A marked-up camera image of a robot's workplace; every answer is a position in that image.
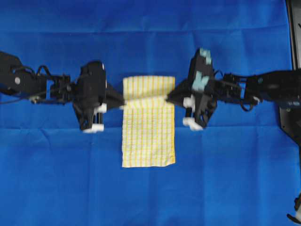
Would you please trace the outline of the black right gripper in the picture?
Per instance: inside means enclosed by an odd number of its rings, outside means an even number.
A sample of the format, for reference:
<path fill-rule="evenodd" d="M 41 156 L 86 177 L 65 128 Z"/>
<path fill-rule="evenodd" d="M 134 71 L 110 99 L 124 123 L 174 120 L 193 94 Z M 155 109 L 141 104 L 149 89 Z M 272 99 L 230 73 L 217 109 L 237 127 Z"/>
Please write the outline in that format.
<path fill-rule="evenodd" d="M 209 79 L 207 85 L 214 79 L 215 75 Z M 184 79 L 168 93 L 166 101 L 186 109 L 182 122 L 192 131 L 200 131 L 207 127 L 210 117 L 217 108 L 217 100 L 213 97 L 212 92 L 206 89 L 202 93 L 193 91 L 188 79 Z"/>

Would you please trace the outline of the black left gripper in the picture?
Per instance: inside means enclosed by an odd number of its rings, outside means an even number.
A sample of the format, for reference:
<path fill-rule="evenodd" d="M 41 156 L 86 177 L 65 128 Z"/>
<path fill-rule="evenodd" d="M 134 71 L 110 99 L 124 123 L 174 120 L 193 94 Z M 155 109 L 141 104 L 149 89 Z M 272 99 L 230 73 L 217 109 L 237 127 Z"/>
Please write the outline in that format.
<path fill-rule="evenodd" d="M 104 124 L 102 121 L 102 115 L 111 109 L 119 108 L 125 104 L 122 94 L 120 94 L 108 81 L 106 81 L 105 98 L 103 99 L 103 103 L 95 108 L 84 108 L 76 98 L 76 83 L 74 86 L 72 107 L 78 119 L 80 130 L 84 133 L 103 132 Z"/>

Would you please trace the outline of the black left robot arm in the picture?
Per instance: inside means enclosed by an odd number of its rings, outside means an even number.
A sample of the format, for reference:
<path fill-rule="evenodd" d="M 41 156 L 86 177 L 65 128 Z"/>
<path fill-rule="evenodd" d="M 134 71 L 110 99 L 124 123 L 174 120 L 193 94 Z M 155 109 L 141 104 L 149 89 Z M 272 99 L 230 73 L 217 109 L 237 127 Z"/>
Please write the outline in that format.
<path fill-rule="evenodd" d="M 103 114 L 125 105 L 123 96 L 107 81 L 105 66 L 98 60 L 82 66 L 79 77 L 72 81 L 69 75 L 52 75 L 45 65 L 34 71 L 18 57 L 1 52 L 0 92 L 33 104 L 71 103 L 84 133 L 102 132 Z"/>

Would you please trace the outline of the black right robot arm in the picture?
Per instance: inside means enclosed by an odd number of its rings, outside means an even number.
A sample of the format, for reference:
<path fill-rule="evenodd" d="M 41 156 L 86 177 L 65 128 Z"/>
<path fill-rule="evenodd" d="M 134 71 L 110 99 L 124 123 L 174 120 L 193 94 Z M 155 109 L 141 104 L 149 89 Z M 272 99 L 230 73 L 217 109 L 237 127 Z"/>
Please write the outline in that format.
<path fill-rule="evenodd" d="M 211 52 L 197 49 L 190 61 L 189 74 L 166 97 L 166 102 L 185 108 L 184 126 L 203 130 L 217 108 L 218 101 L 240 105 L 249 112 L 262 101 L 282 109 L 301 107 L 301 71 L 280 70 L 252 76 L 227 73 L 215 76 Z"/>

